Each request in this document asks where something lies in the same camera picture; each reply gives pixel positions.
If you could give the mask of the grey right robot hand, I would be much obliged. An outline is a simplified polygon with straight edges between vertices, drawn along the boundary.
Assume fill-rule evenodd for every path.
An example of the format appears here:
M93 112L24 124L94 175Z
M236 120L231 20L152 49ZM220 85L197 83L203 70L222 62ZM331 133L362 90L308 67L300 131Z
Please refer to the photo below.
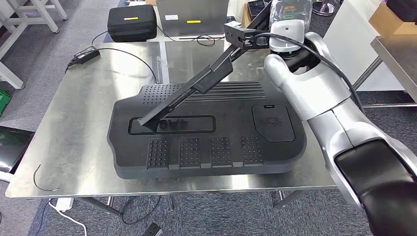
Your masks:
M311 14L311 0L272 0L269 23L284 20L303 20L305 25L309 25Z

